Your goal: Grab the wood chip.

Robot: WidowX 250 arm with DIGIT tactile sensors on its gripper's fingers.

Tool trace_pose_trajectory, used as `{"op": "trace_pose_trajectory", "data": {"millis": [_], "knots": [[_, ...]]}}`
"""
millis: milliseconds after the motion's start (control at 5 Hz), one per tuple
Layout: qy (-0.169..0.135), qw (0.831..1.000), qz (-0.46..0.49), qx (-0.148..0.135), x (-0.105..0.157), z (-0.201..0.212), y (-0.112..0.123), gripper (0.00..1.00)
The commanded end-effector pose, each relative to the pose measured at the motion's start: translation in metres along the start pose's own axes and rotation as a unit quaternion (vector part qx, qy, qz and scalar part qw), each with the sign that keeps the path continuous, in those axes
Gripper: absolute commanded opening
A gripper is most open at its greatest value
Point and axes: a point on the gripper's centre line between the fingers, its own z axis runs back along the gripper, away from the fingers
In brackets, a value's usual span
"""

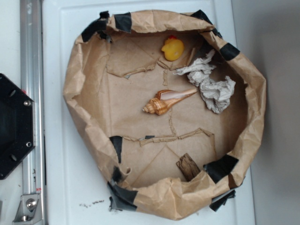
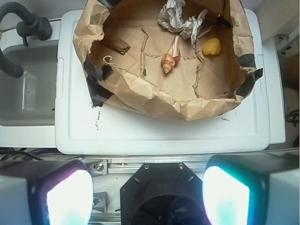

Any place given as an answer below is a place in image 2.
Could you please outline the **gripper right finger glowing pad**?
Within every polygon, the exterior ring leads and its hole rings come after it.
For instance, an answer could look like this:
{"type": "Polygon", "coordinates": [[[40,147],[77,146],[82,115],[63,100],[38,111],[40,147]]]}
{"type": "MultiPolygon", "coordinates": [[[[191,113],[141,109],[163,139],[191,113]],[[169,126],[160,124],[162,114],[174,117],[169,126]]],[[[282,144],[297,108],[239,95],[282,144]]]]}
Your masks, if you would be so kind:
{"type": "Polygon", "coordinates": [[[203,175],[202,198],[213,225],[298,225],[299,156],[214,155],[203,175]]]}

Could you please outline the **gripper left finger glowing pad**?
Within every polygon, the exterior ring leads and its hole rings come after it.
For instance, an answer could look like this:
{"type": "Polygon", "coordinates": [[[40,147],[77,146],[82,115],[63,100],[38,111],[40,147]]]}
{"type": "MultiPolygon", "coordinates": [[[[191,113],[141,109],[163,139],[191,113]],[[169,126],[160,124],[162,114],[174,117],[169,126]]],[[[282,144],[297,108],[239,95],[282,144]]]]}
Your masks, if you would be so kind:
{"type": "Polygon", "coordinates": [[[2,225],[86,225],[93,181],[79,160],[2,161],[2,225]]]}

